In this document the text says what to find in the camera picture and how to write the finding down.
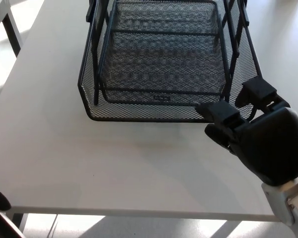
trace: basket label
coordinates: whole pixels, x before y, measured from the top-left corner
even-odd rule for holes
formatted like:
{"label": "basket label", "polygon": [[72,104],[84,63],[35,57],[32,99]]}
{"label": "basket label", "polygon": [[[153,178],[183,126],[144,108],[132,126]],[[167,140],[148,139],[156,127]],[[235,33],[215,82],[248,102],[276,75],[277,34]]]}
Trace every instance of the basket label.
{"label": "basket label", "polygon": [[165,96],[165,95],[154,95],[153,99],[156,101],[160,101],[160,102],[169,102],[171,101],[171,97],[170,96]]}

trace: floor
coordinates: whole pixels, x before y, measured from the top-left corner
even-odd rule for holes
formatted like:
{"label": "floor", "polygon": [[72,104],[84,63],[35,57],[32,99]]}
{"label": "floor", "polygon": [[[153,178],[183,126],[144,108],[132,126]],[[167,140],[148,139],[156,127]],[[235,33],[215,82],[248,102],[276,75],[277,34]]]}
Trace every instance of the floor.
{"label": "floor", "polygon": [[[23,41],[43,1],[10,0]],[[0,92],[14,62],[12,48],[0,25]],[[29,214],[24,234],[29,238],[294,238],[280,223],[53,214]]]}

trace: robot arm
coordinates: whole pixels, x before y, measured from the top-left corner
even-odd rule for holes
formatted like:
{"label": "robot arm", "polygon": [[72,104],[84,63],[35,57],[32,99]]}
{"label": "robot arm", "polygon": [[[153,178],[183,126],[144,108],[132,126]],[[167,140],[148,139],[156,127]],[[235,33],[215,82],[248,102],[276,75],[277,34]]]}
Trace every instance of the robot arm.
{"label": "robot arm", "polygon": [[[244,119],[236,108],[248,104],[263,115]],[[213,122],[207,136],[263,181],[274,214],[298,237],[298,116],[260,76],[243,84],[235,106],[220,101],[196,111]]]}

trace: black mesh basket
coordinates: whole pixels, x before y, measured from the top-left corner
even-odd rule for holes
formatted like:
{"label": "black mesh basket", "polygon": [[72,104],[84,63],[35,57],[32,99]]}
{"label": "black mesh basket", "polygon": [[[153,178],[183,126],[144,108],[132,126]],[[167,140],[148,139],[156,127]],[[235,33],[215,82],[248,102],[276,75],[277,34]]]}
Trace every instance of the black mesh basket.
{"label": "black mesh basket", "polygon": [[[93,120],[204,122],[261,75],[245,0],[91,0],[78,87]],[[251,118],[251,106],[240,109]]]}

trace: white table top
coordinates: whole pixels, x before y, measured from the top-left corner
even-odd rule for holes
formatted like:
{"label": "white table top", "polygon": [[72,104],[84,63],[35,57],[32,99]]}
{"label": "white table top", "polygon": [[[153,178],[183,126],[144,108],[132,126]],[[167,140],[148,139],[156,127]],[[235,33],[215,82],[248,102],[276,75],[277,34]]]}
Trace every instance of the white table top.
{"label": "white table top", "polygon": [[[77,88],[87,0],[46,0],[0,96],[12,212],[273,221],[261,181],[205,124],[95,122]],[[265,79],[298,111],[298,1],[249,0]]]}

